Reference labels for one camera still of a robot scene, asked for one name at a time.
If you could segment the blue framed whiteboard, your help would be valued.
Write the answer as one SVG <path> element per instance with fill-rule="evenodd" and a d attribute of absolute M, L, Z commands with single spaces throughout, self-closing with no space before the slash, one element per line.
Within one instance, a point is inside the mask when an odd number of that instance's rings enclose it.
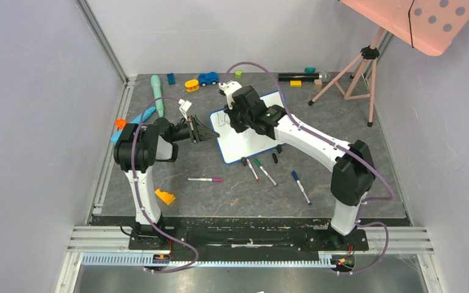
<path fill-rule="evenodd" d="M 237 133 L 231 128 L 229 117 L 224 113 L 224 108 L 211 112 L 209 120 L 212 129 L 220 134 L 220 137 L 217 138 L 217 144 L 226 164 L 240 161 L 242 157 L 252 157 L 281 144 L 275 139 L 272 129 L 277 125 L 278 120 L 286 114 L 279 92 L 274 91 L 261 96 L 250 85 L 243 86 L 241 92 L 248 94 L 248 97 L 235 96 L 234 103 L 261 103 L 261 113 L 256 118 L 256 121 L 261 125 L 261 132 L 257 133 L 249 128 L 242 133 Z"/>

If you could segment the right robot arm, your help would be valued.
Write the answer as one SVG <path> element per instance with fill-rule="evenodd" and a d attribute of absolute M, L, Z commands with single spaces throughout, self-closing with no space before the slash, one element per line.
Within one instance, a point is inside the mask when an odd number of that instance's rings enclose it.
<path fill-rule="evenodd" d="M 336 249 L 346 248 L 357 230 L 357 214 L 374 183 L 374 162 L 368 145 L 357 140 L 345 142 L 287 114 L 284 104 L 268 106 L 256 90 L 238 82 L 220 83 L 219 92 L 227 103 L 224 112 L 237 133 L 252 130 L 260 137 L 297 148 L 331 171 L 330 191 L 336 199 L 328 227 L 328 240 Z"/>

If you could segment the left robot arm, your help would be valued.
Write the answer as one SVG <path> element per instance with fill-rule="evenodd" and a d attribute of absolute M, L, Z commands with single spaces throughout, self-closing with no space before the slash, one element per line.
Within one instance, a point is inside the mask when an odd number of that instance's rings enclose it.
<path fill-rule="evenodd" d="M 160 249 L 169 243 L 153 184 L 155 163 L 175 162 L 179 141 L 199 143 L 218 137 L 219 133 L 195 115 L 182 118 L 177 124 L 158 118 L 146 126 L 125 125 L 115 142 L 113 155 L 129 181 L 136 208 L 136 222 L 129 234 L 130 249 Z"/>

